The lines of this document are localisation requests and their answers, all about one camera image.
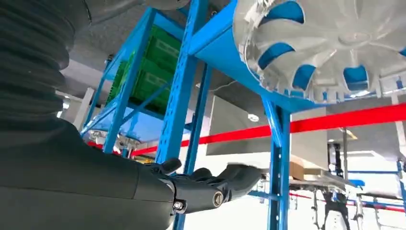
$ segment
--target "screw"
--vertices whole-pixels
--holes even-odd
[[[175,201],[175,203],[173,204],[173,208],[175,210],[181,211],[183,209],[183,203],[180,201]]]
[[[224,197],[221,192],[216,192],[214,197],[213,197],[213,204],[215,207],[220,207],[220,205],[223,203]]]

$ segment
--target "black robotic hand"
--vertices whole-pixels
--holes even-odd
[[[173,209],[177,213],[192,213],[220,207],[223,203],[246,195],[261,178],[261,170],[243,164],[229,164],[217,177],[206,168],[192,175],[170,175],[181,163],[168,160],[161,165],[148,164],[152,172],[162,180],[171,182],[175,192]]]

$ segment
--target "green plastic crate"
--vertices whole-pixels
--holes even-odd
[[[148,45],[140,63],[137,78],[130,95],[130,102],[140,105],[162,85],[171,81],[176,70],[181,43],[163,29],[153,26]],[[120,65],[114,78],[108,101],[117,96],[127,78],[134,58],[131,54],[125,66]],[[146,109],[164,115],[169,100],[170,87],[151,101]]]
[[[165,30],[153,26],[144,57],[161,69],[175,73],[181,42]]]
[[[125,69],[127,68],[128,61],[122,61],[120,62],[120,65],[118,67],[117,73],[114,77],[114,81],[112,84],[112,87],[110,88],[110,93],[109,97],[107,98],[106,104],[108,104],[110,101],[112,101],[118,94],[121,86],[121,80],[123,78]]]
[[[173,73],[159,68],[156,63],[145,58],[141,62],[140,71],[138,72],[135,86],[131,92],[130,102],[140,105],[159,88],[172,81],[172,78]],[[164,115],[169,100],[169,94],[170,87],[167,87],[146,106],[146,109]]]

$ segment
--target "red barrier tape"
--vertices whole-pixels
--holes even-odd
[[[291,133],[374,125],[403,120],[406,120],[406,103],[293,121],[291,122]],[[269,126],[260,126],[202,137],[199,140],[199,144],[264,138],[270,136],[271,130]],[[188,145],[189,140],[184,140],[181,143],[181,147],[186,147]],[[158,147],[154,146],[136,150],[131,152],[131,156],[155,152],[157,149]]]
[[[299,194],[294,194],[294,193],[289,193],[289,195],[291,196],[296,196],[296,197],[301,197],[301,198],[306,198],[306,199],[313,199],[309,196],[306,195],[299,195]],[[348,202],[347,205],[349,206],[355,206],[355,204],[353,204],[352,202]],[[385,207],[385,206],[379,206],[379,205],[375,205],[376,209],[381,209],[381,210],[388,210],[388,211],[394,211],[394,212],[405,212],[405,210],[401,209],[401,208],[396,208],[396,207]]]

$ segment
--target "blue steel upright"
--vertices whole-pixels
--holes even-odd
[[[189,142],[188,154],[186,156],[184,174],[190,175],[196,163],[197,149],[199,147],[200,132],[206,107],[207,95],[209,93],[210,81],[212,77],[212,68],[207,64],[204,66],[202,83],[200,85],[199,96],[197,98],[196,110],[192,120],[192,132]],[[175,218],[174,229],[182,230],[185,224],[186,215],[178,214]]]
[[[272,131],[268,230],[288,229],[290,113],[262,99]]]
[[[130,71],[127,75],[127,79],[122,86],[118,97],[117,108],[114,112],[114,117],[112,124],[109,128],[106,141],[103,146],[103,151],[105,153],[112,153],[114,143],[117,139],[117,134],[123,122],[123,116],[125,109],[128,105],[128,99],[130,97],[131,90],[133,89],[135,79],[138,73],[139,66],[141,64],[142,56],[144,54],[145,47],[147,46],[149,32],[151,31],[152,25],[154,23],[156,10],[148,8],[145,12],[146,22],[144,27],[141,29],[141,39],[135,46],[134,59],[131,63]]]
[[[105,67],[104,71],[106,71],[107,68],[109,67],[109,64],[111,63],[112,58],[113,58],[113,57],[110,56],[110,55],[109,55],[109,57],[107,58],[107,60],[106,60],[106,67]],[[92,102],[91,102],[91,104],[90,104],[90,108],[89,108],[89,111],[88,111],[88,115],[86,116],[85,122],[83,123],[83,124],[84,124],[83,127],[85,127],[85,126],[89,123],[91,117],[93,116],[94,108],[96,107],[97,102],[99,101],[100,93],[101,93],[102,90],[103,90],[103,85],[104,85],[104,82],[105,82],[105,81],[106,81],[106,77],[105,77],[105,75],[103,75],[102,78],[100,79],[99,86],[97,87],[97,90],[96,90],[96,92],[95,92],[95,94],[94,94],[93,100],[92,100]]]
[[[173,77],[169,102],[159,140],[156,162],[178,158],[183,128],[185,126],[197,59],[189,55],[193,34],[204,25],[208,9],[207,0],[192,0],[180,48],[178,64]]]
[[[406,188],[405,188],[405,183],[403,183],[403,164],[401,161],[397,161],[397,169],[399,171],[399,183],[400,183],[400,192],[402,193],[402,198],[403,198],[403,208],[405,209],[406,213]]]

